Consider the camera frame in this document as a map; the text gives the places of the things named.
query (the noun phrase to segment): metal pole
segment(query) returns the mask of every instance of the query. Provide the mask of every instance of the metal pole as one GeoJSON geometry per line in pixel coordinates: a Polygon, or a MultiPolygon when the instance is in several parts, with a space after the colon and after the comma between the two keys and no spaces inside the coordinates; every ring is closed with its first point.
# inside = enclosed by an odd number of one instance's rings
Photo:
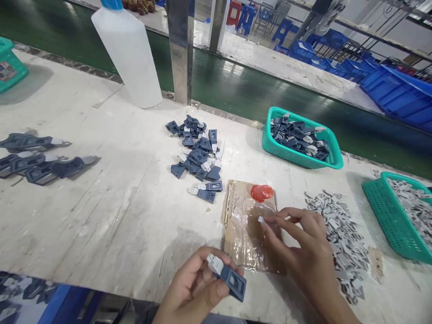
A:
{"type": "Polygon", "coordinates": [[[174,100],[188,105],[192,94],[195,0],[167,0],[174,100]]]}
{"type": "Polygon", "coordinates": [[[215,14],[213,21],[211,22],[211,36],[209,51],[211,53],[217,52],[217,46],[219,44],[219,37],[221,35],[221,29],[224,26],[224,16],[227,0],[213,0],[215,2],[215,14]]]}

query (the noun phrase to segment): red cap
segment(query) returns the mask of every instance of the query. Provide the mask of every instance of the red cap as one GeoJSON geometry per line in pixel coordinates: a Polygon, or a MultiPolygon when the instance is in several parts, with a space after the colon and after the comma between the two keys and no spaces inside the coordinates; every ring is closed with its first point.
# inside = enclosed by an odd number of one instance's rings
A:
{"type": "Polygon", "coordinates": [[[273,189],[272,187],[264,184],[264,185],[254,185],[251,189],[252,198],[259,203],[262,203],[264,200],[273,197],[273,189]]]}

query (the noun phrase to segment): green plastic basket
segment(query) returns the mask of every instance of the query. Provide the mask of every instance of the green plastic basket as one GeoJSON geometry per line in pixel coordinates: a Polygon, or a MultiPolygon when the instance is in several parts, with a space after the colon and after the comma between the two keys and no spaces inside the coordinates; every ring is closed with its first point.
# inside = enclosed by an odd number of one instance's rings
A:
{"type": "Polygon", "coordinates": [[[0,94],[20,82],[28,70],[19,58],[12,53],[14,44],[0,37],[0,94]]]}
{"type": "Polygon", "coordinates": [[[328,127],[326,127],[327,130],[316,134],[317,139],[326,140],[330,147],[330,154],[327,156],[325,162],[317,160],[300,152],[294,151],[293,149],[289,149],[277,143],[270,135],[270,119],[281,117],[286,113],[290,114],[290,122],[304,122],[306,124],[306,127],[323,126],[321,124],[318,124],[317,122],[296,115],[293,112],[289,112],[285,109],[279,107],[271,107],[267,115],[267,122],[264,125],[264,131],[262,132],[262,148],[273,155],[307,167],[309,169],[320,169],[323,167],[330,167],[336,170],[342,169],[343,159],[341,149],[339,148],[336,136],[328,127]]]}
{"type": "MultiPolygon", "coordinates": [[[[429,190],[420,182],[395,173],[383,172],[381,178],[363,183],[362,187],[375,213],[388,243],[397,253],[407,259],[432,264],[432,253],[418,234],[410,218],[399,203],[387,178],[406,181],[413,189],[429,190]]],[[[432,204],[432,198],[422,199],[432,204]]]]}

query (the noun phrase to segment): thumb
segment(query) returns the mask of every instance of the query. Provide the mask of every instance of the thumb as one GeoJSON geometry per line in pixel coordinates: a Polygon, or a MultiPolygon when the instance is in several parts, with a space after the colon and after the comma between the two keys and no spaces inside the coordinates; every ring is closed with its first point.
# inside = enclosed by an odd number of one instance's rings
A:
{"type": "Polygon", "coordinates": [[[204,321],[208,313],[229,295],[229,289],[221,279],[208,284],[194,299],[180,309],[181,322],[201,323],[204,321]]]}

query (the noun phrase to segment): blue stool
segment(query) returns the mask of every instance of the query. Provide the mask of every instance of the blue stool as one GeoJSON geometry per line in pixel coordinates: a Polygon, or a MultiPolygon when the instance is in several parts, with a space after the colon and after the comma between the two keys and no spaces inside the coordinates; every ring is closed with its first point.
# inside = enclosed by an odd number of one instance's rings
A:
{"type": "Polygon", "coordinates": [[[240,20],[238,21],[237,30],[240,29],[240,27],[243,27],[245,36],[249,35],[249,33],[251,32],[252,22],[255,17],[255,13],[257,12],[256,10],[257,9],[250,4],[245,4],[242,7],[242,15],[240,16],[240,20]]]}
{"type": "Polygon", "coordinates": [[[292,24],[293,23],[291,20],[284,18],[282,20],[282,22],[280,23],[278,30],[276,31],[276,33],[274,33],[274,36],[271,39],[271,41],[275,41],[276,38],[278,38],[279,39],[279,45],[282,45],[284,43],[285,37],[287,36],[289,29],[291,28],[292,24]]]}

